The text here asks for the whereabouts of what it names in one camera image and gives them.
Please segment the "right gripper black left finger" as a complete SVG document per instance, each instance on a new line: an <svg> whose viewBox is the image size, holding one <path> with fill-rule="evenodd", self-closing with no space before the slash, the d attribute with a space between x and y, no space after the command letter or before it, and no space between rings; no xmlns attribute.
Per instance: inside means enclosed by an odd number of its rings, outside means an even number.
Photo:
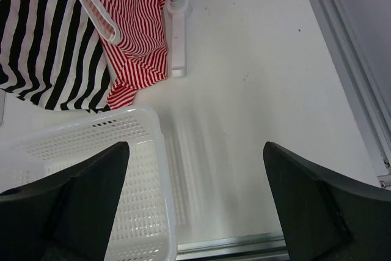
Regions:
<svg viewBox="0 0 391 261"><path fill-rule="evenodd" d="M1 260L103 260L130 157L126 142L1 193Z"/></svg>

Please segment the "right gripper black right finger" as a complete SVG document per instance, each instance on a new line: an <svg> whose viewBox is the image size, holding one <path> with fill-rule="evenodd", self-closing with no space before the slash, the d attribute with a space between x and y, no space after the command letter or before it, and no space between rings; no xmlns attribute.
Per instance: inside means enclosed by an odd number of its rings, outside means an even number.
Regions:
<svg viewBox="0 0 391 261"><path fill-rule="evenodd" d="M263 161L291 260L390 260L390 191L267 142Z"/></svg>

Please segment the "black white striped tank top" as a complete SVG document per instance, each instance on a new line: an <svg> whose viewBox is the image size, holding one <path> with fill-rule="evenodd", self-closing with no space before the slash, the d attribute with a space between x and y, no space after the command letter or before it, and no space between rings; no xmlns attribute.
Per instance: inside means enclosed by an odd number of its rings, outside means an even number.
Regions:
<svg viewBox="0 0 391 261"><path fill-rule="evenodd" d="M51 111L107 111L112 81L79 0L1 0L1 89Z"/></svg>

